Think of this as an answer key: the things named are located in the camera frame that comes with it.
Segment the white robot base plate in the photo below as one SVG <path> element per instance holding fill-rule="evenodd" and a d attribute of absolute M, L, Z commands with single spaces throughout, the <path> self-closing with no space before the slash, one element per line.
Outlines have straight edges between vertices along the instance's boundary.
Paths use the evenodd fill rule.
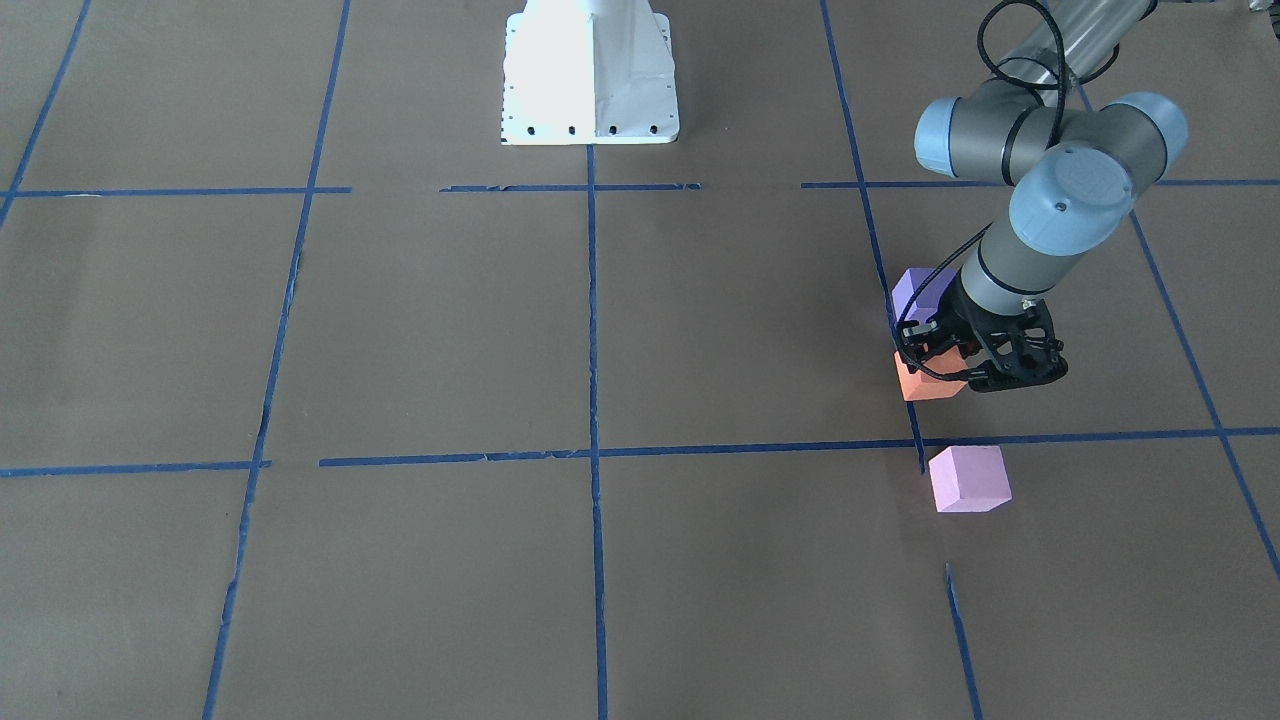
<path fill-rule="evenodd" d="M 678 140 L 672 28 L 649 1 L 527 1 L 504 41 L 503 145 Z"/>

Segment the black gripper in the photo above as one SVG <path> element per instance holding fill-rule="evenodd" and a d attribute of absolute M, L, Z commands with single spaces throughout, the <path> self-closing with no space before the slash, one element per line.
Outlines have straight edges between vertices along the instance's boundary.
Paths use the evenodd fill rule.
<path fill-rule="evenodd" d="M 991 313 L 966 296 L 959 279 L 928 322 L 896 323 L 896 347 L 906 366 L 938 380 L 966 380 L 978 393 L 1046 386 L 1069 369 L 1047 304 L 1033 300 L 1011 316 Z M 966 372 L 937 374 L 924 366 L 952 347 L 960 348 Z"/>

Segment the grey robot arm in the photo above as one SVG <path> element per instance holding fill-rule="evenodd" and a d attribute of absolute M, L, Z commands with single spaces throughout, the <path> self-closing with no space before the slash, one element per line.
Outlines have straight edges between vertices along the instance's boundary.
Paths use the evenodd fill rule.
<path fill-rule="evenodd" d="M 975 49 L 989 77 L 965 97 L 933 101 L 916 123 L 914 149 L 936 174 L 1000 182 L 1012 193 L 899 309 L 902 383 L 991 393 L 1068 374 L 1047 293 L 1120 227 L 1189 138 L 1185 114 L 1160 94 L 1128 94 L 1084 111 L 1068 100 L 1111 68 L 1121 40 L 1156 6 L 1032 1 L 1039 24 L 998 60 L 986 31 L 1007 4 L 986 14 Z"/>

